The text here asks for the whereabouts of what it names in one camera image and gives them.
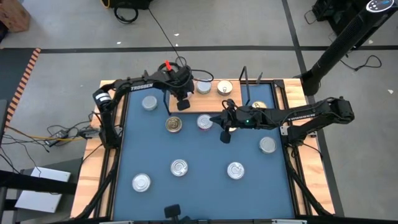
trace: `metal can lid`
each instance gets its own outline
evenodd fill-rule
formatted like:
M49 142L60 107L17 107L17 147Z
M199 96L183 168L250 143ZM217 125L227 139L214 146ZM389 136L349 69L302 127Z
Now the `metal can lid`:
M208 93L211 90L211 82L198 81L197 88L198 88L199 93L202 93L202 94Z
M213 122L210 121L211 116L208 114L199 115L197 119L197 124L199 128L209 129L213 125Z
M220 93L231 93L232 88L233 88L232 83L228 80L221 80L217 84L217 89Z
M132 187L136 192L144 192L150 186L150 178L146 174L137 174L132 179Z
M273 153L276 150L276 142L273 138L264 137L260 140L259 147L264 153Z
M166 121L166 129L172 133L179 132L182 128L182 121L180 118L173 116Z
M227 168L227 173L230 178L238 180L244 175L244 167L238 162L232 162Z
M267 108L267 105L263 101L255 101L251 106L253 108Z
M157 100L156 97L154 96L146 96L142 100L142 106L144 107L145 110L153 110L157 106Z
M183 159L177 159L173 161L170 170L174 176L181 177L188 172L188 164Z

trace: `gold can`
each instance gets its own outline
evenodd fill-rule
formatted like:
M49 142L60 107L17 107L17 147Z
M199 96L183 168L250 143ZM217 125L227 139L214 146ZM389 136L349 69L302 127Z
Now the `gold can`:
M263 101L255 101L251 106L253 108L267 108L267 105Z
M182 129L182 120L176 116L169 117L166 121L166 129L171 133L178 133Z

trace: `cardboard box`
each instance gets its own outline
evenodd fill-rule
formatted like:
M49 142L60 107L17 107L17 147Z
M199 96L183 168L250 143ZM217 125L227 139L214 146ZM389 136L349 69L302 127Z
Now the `cardboard box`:
M11 32L29 29L30 14L18 0L0 0L0 21Z

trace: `red tag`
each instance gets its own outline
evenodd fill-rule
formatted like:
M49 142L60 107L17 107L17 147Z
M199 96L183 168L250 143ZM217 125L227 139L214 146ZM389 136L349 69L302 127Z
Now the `red tag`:
M172 66L170 65L170 62L168 60L166 60L166 68L167 68L167 71L172 70Z

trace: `floor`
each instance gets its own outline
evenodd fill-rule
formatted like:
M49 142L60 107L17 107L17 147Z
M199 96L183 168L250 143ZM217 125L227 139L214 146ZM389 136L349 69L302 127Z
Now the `floor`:
M264 78L290 78L300 74L300 69L305 69L303 66L310 68L322 54L312 48L297 50L295 40L301 47L330 45L332 30L327 22L308 25L304 21L303 14L314 2L155 0L150 8L172 43L181 47L180 54L191 67L209 70L216 78L237 78L244 65L252 78L261 72ZM123 25L98 0L41 0L40 3L25 0L23 5L32 16L29 31L9 34L0 47L43 49L11 122L11 126L26 133L47 135L47 126L71 126L85 120L94 107L91 94L100 80L136 77L145 69L154 72L164 60L175 58L173 52L162 48L169 47L169 43L148 11L139 11L135 23ZM290 25L294 27L289 26L286 16L289 13L293 21ZM396 47L398 14L370 39L366 45ZM262 48L252 50L253 46ZM146 52L127 49L134 47L145 47ZM160 47L159 52L151 52L156 49L150 47ZM93 48L96 50L92 53L66 53ZM300 57L297 60L297 54L302 55L305 65L300 64ZM395 206L398 51L360 50L343 60L358 66L369 55L377 55L382 67L354 72L339 63L322 80L315 99L344 96L350 100L356 115L349 125L325 128L345 215L398 220ZM29 154L38 166L44 166L80 158L84 148L85 142L77 141L52 147L47 153L31 144ZM4 150L17 169L33 167L22 146L11 144L4 146ZM3 162L0 169L10 170ZM27 223L46 223L64 216ZM10 217L7 214L4 218L8 221L4 223L10 222Z

